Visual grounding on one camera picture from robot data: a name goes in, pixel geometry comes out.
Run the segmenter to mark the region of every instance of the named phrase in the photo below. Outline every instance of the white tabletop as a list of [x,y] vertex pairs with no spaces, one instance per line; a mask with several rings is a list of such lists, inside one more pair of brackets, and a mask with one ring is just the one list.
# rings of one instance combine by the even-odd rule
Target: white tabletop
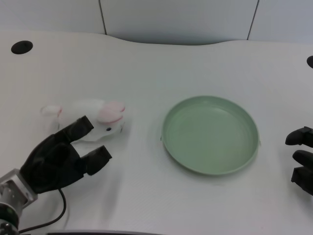
[[[121,134],[104,144],[113,159],[65,188],[66,216],[49,229],[95,229],[167,235],[312,233],[312,197],[291,182],[297,149],[285,138],[313,127],[313,45],[233,41],[209,46],[149,45],[110,36],[1,32],[0,172],[20,168],[47,136],[39,109],[79,98],[126,102]],[[24,55],[11,46],[29,40]],[[162,120],[177,102],[216,95],[245,108],[261,147],[244,170],[208,177],[185,170],[160,141]],[[58,192],[39,195],[20,228],[55,218]]]

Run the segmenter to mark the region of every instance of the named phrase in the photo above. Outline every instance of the white stuffed toy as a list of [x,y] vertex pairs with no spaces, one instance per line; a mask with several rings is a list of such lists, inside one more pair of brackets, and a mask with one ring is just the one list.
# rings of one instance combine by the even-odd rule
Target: white stuffed toy
[[122,102],[105,102],[100,99],[84,99],[68,106],[47,105],[41,108],[43,116],[56,116],[58,129],[62,129],[82,116],[86,116],[94,126],[84,141],[96,141],[103,136],[108,136],[116,131],[121,131],[124,125],[122,112],[125,105]]

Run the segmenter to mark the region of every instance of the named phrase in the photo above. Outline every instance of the pink bunny ear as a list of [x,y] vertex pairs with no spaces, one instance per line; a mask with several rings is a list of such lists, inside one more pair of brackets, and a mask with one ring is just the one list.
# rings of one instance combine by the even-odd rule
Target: pink bunny ear
[[97,121],[103,124],[110,124],[119,121],[122,118],[123,115],[120,112],[116,112],[105,106],[99,111]]
[[109,108],[116,112],[123,112],[125,110],[125,105],[123,102],[110,101],[104,105],[105,108]]

